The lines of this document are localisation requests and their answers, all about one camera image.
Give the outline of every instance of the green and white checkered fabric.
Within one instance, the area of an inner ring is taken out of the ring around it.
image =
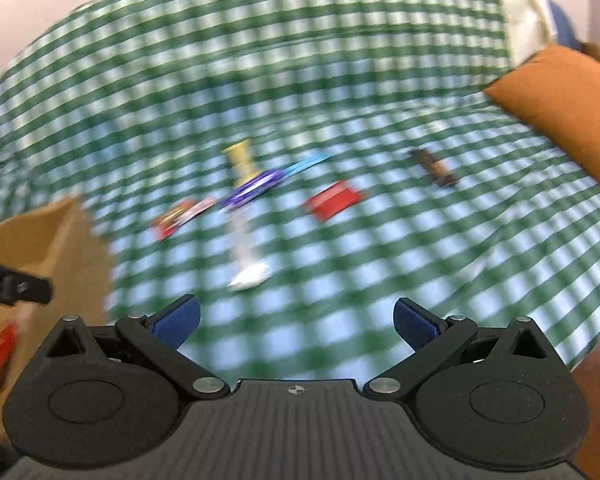
[[[80,192],[117,266],[110,318],[193,292],[182,352],[234,382],[368,380],[410,353],[407,296],[439,316],[531,315],[565,362],[600,337],[600,186],[487,101],[509,70],[499,0],[99,0],[0,79],[0,220]],[[222,150],[259,168],[325,163],[247,207],[272,277],[232,294],[227,215],[154,241],[180,199],[223,198]],[[461,177],[435,187],[426,146]],[[325,224],[339,179],[367,198]]]

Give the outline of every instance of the blue gripper pad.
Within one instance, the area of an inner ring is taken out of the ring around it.
[[[446,322],[408,298],[400,298],[394,305],[395,331],[414,351],[440,335],[440,324],[446,325]]]
[[[187,294],[168,306],[163,316],[152,323],[151,333],[177,350],[200,324],[200,302]]]

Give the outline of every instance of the brown paper bag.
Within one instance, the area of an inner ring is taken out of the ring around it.
[[[0,388],[2,405],[18,375],[62,316],[74,314],[87,325],[105,322],[112,260],[106,244],[91,233],[90,222],[76,197],[14,216],[0,223],[0,265],[51,280],[48,305],[0,304],[0,330],[16,326],[15,350]]]

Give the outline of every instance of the gingham cloth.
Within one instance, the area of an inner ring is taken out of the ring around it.
[[[229,382],[366,381],[410,353],[401,296],[530,315],[573,363],[600,337],[600,186],[480,92],[509,66],[499,0],[99,0],[0,79],[0,220],[81,193],[117,261],[110,318],[195,293],[181,350]],[[148,225],[229,195],[245,138],[261,170],[331,158],[249,204],[272,276],[234,294],[221,208],[160,243]],[[320,224],[303,204],[340,179],[366,199]]]

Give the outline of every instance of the ribbed gray panel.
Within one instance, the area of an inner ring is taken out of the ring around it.
[[[393,402],[362,397],[350,381],[243,381],[231,396],[197,402],[161,446],[121,465],[61,471],[26,458],[4,480],[467,480],[583,478],[568,464],[496,473],[431,447]]]

